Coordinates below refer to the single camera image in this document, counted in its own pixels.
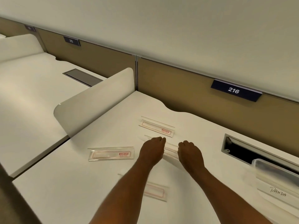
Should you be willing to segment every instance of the white privacy divider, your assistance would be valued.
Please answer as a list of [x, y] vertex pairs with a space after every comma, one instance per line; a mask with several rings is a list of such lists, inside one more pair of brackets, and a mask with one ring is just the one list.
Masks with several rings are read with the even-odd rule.
[[44, 52], [39, 41], [32, 34], [0, 39], [0, 50], [0, 62]]
[[62, 102], [55, 108], [54, 116], [66, 133], [73, 137], [134, 90], [133, 70], [126, 68]]

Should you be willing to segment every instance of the adjacent desk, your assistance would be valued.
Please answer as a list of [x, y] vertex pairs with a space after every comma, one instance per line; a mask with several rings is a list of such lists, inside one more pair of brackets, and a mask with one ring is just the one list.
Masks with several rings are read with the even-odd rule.
[[89, 88], [62, 74], [72, 69], [105, 79], [44, 52], [0, 62], [0, 163], [11, 177], [69, 138], [54, 108]]
[[[162, 136], [140, 127], [141, 116], [174, 126], [173, 138], [166, 137], [169, 143], [194, 142], [207, 169], [253, 206], [257, 205], [254, 192], [243, 181], [249, 165], [221, 152], [225, 134], [299, 163], [297, 157], [195, 115], [174, 112], [135, 91], [13, 181], [43, 224], [91, 220], [118, 181], [118, 174], [126, 173], [136, 161], [143, 144], [139, 137]], [[88, 148], [116, 146], [135, 147], [135, 159], [88, 162]], [[219, 223], [205, 194], [187, 172], [161, 160], [148, 181], [168, 186], [168, 200], [143, 197], [138, 223]]]

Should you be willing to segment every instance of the forearm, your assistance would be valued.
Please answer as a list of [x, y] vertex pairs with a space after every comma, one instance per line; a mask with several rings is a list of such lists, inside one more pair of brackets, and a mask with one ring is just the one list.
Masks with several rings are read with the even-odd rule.
[[90, 224], [135, 224], [151, 168], [139, 160], [118, 181]]
[[238, 194], [215, 178], [207, 169], [194, 175], [213, 206], [221, 224], [271, 224]]

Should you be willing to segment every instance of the navy blue sign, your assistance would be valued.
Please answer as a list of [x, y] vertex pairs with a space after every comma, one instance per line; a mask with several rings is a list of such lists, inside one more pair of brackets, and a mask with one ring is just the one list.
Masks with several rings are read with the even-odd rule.
[[36, 30], [35, 30], [35, 28], [33, 26], [25, 25], [25, 27], [26, 27], [27, 30], [36, 32]]
[[65, 40], [66, 42], [68, 42], [68, 43], [71, 43], [71, 44], [73, 44], [73, 45], [80, 46], [80, 42], [79, 42], [78, 39], [71, 38], [71, 37], [66, 37], [66, 36], [64, 36], [63, 38], [64, 38], [64, 40]]
[[241, 86], [236, 86], [234, 84], [220, 81], [217, 79], [213, 81], [211, 88], [235, 95], [237, 97], [247, 99], [249, 101], [254, 101], [254, 102], [256, 102], [258, 98], [263, 94], [260, 91], [252, 90]]

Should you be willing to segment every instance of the hand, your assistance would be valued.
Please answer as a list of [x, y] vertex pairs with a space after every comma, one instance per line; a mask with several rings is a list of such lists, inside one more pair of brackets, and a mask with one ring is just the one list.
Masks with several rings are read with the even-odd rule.
[[154, 137], [146, 141], [140, 149], [137, 161], [153, 168], [163, 157], [166, 138]]
[[193, 178], [206, 170], [202, 152], [192, 142], [184, 141], [178, 144], [178, 158]]

